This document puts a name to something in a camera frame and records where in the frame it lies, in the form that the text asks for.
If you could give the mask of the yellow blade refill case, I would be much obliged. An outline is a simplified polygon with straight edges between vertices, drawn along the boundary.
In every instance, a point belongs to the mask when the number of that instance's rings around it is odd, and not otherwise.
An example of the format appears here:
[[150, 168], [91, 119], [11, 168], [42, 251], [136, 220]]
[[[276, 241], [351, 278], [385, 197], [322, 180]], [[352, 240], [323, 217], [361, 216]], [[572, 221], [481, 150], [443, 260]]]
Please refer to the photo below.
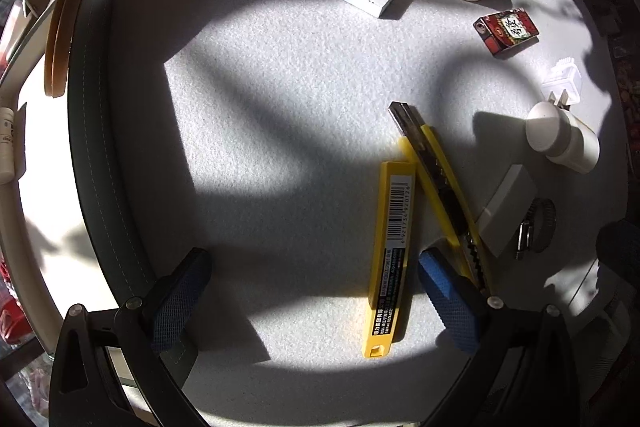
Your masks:
[[363, 334], [362, 352], [367, 359], [385, 357], [393, 343], [408, 265], [415, 189], [413, 162], [382, 162]]

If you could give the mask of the white bottle yellow label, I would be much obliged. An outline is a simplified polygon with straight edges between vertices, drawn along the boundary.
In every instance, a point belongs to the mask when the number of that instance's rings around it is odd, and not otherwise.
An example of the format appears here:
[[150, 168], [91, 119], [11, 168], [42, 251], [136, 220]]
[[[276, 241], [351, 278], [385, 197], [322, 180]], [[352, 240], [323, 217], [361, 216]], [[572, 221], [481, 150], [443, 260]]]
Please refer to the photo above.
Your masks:
[[529, 146], [553, 164], [590, 173], [600, 158], [598, 136], [568, 110], [550, 102], [537, 103], [525, 119]]

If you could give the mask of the yellow utility knife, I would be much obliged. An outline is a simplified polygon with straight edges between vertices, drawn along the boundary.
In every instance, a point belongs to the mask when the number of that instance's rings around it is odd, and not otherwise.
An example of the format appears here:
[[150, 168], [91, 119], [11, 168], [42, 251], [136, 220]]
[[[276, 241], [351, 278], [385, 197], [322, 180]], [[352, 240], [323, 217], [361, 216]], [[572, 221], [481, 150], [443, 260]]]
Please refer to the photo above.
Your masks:
[[482, 295], [489, 297], [494, 293], [494, 285], [480, 233], [434, 130], [423, 124], [418, 113], [407, 103], [393, 101], [388, 111], [401, 135], [401, 152], [408, 161], [416, 163], [423, 192], [454, 252], [454, 267], [459, 274], [469, 277]]

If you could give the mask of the red patterned small box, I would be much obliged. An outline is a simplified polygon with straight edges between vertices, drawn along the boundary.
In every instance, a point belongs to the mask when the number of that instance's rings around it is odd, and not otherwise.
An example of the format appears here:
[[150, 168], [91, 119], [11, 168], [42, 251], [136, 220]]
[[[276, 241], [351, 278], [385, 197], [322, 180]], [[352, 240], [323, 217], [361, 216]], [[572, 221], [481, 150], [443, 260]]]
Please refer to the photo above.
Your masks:
[[534, 41], [539, 30], [524, 9], [510, 9], [478, 18], [473, 28], [492, 56]]

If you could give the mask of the large brown tape roll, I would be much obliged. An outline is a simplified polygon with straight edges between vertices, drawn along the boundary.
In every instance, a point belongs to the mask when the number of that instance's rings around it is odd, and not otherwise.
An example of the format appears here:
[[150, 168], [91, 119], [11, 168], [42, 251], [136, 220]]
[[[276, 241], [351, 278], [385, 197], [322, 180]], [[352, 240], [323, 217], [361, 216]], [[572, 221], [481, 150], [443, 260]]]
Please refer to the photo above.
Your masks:
[[44, 57], [44, 93], [59, 98], [65, 93], [70, 45], [81, 0], [56, 0]]

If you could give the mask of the white open tray box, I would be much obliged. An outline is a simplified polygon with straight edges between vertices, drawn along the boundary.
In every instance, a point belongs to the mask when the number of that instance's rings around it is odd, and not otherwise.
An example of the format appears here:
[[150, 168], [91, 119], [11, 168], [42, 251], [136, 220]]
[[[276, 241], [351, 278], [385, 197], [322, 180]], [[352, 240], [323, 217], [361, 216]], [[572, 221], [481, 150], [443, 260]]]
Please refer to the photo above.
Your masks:
[[[17, 106], [28, 75], [44, 64], [54, 5], [27, 33], [1, 79], [1, 103]], [[160, 279], [152, 271], [122, 184], [112, 126], [111, 83], [107, 76], [108, 23], [112, 0], [81, 0], [70, 45], [63, 95], [67, 98], [70, 160], [76, 192], [96, 259], [116, 307], [143, 297]], [[38, 268], [26, 230], [20, 187], [1, 187], [1, 246], [28, 323], [44, 350], [54, 355], [66, 312], [58, 311]], [[181, 333], [160, 358], [181, 390], [198, 352]]]

